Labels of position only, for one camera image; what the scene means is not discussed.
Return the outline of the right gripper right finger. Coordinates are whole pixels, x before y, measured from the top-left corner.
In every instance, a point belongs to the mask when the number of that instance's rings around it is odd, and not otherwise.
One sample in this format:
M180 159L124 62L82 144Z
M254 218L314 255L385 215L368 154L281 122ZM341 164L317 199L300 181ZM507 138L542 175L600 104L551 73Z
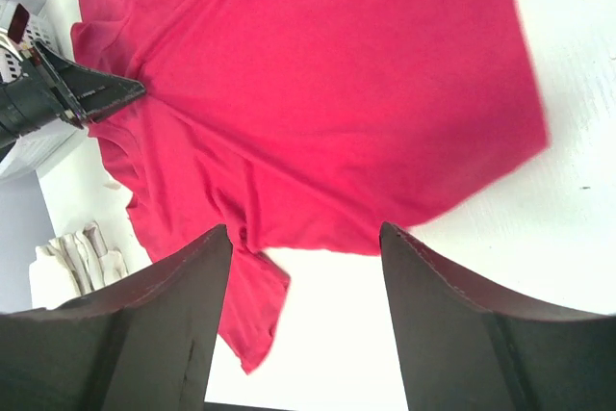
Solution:
M611 410L615 320L523 295L399 227L379 235L412 410Z

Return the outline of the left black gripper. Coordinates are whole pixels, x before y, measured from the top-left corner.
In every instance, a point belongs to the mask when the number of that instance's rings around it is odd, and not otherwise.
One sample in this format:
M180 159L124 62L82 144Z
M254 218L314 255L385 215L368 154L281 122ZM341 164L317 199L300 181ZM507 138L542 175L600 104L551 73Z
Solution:
M145 96L141 82L76 64L40 39L15 56L21 74L1 84L3 151L56 120L80 129Z

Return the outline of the pink t shirt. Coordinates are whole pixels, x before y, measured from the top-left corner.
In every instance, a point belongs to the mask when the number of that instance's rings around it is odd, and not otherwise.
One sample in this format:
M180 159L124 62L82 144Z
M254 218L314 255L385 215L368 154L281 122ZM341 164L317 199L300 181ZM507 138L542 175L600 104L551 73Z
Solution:
M270 247L375 255L548 143L514 0L78 0L79 64L142 82L92 124L160 261L224 224L245 372L290 286Z

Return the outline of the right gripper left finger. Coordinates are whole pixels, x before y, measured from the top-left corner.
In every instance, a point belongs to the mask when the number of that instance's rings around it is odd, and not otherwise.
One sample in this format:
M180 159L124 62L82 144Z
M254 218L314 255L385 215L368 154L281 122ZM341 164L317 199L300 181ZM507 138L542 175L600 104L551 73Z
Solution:
M109 287L2 316L2 409L202 409L231 257L218 225Z

